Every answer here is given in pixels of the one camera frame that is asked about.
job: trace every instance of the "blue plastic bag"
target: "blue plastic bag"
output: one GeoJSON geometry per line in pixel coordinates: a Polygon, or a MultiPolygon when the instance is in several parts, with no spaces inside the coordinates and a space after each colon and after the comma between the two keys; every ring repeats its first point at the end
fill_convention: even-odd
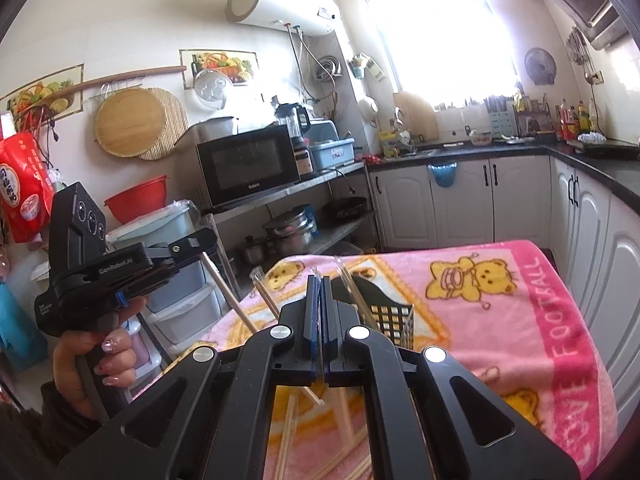
{"type": "Polygon", "coordinates": [[[429,165],[431,173],[436,180],[436,184],[440,187],[451,187],[456,181],[456,167],[458,165],[454,162],[452,164],[444,164],[442,166],[429,165]]]}
{"type": "Polygon", "coordinates": [[[15,372],[47,358],[47,340],[4,283],[0,283],[0,349],[15,372]]]}

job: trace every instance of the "cutting board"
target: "cutting board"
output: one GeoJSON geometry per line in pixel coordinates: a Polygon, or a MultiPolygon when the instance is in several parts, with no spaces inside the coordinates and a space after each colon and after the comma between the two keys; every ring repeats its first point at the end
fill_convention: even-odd
{"type": "Polygon", "coordinates": [[[184,107],[175,95],[162,88],[148,88],[162,104],[166,124],[158,141],[145,153],[139,155],[143,160],[158,160],[171,154],[174,145],[187,131],[188,120],[184,107]]]}
{"type": "Polygon", "coordinates": [[[424,140],[438,138],[438,125],[433,107],[422,97],[411,92],[397,92],[394,103],[402,112],[402,122],[412,138],[424,140]]]}
{"type": "Polygon", "coordinates": [[[127,88],[109,97],[98,110],[95,138],[111,155],[137,156],[158,142],[165,124],[164,108],[151,92],[127,88]]]}

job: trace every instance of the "hand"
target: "hand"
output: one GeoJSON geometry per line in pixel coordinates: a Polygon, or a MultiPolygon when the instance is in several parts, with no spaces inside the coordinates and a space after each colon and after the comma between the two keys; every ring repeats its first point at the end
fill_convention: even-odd
{"type": "MultiPolygon", "coordinates": [[[[129,306],[119,313],[119,324],[135,316],[145,305],[146,298],[130,300],[129,306]]],[[[53,381],[56,389],[80,415],[93,420],[97,417],[82,387],[76,369],[76,356],[87,354],[98,344],[102,345],[107,354],[95,369],[96,374],[104,375],[102,382],[118,388],[131,386],[136,381],[136,372],[133,370],[136,353],[130,348],[129,334],[122,328],[107,335],[68,330],[63,333],[53,352],[53,381]]]]}

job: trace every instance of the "cabinet door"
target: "cabinet door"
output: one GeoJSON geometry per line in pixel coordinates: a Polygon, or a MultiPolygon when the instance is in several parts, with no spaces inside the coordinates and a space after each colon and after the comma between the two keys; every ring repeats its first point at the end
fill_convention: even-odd
{"type": "Polygon", "coordinates": [[[574,182],[573,246],[565,283],[584,315],[602,262],[611,192],[581,171],[574,182]]]}
{"type": "Polygon", "coordinates": [[[604,257],[585,321],[611,377],[618,431],[640,399],[639,278],[640,218],[612,196],[604,257]]]}
{"type": "Polygon", "coordinates": [[[495,241],[531,240],[549,247],[551,174],[548,155],[492,158],[495,241]]]}
{"type": "Polygon", "coordinates": [[[459,162],[451,187],[431,184],[438,247],[494,241],[494,205],[488,160],[459,162]]]}
{"type": "Polygon", "coordinates": [[[567,164],[551,158],[551,223],[549,248],[554,255],[556,267],[566,283],[571,241],[574,230],[575,208],[570,201],[569,188],[573,183],[574,170],[567,164]]]}
{"type": "Polygon", "coordinates": [[[429,170],[412,166],[371,175],[385,245],[392,249],[436,247],[429,170]]]}

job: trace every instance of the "electrical outlet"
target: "electrical outlet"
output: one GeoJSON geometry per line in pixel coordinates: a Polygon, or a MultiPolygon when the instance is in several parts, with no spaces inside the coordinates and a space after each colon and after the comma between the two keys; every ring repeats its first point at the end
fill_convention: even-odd
{"type": "Polygon", "coordinates": [[[593,75],[593,84],[594,85],[601,85],[604,83],[604,77],[602,76],[602,70],[598,70],[597,72],[594,72],[593,75]]]}

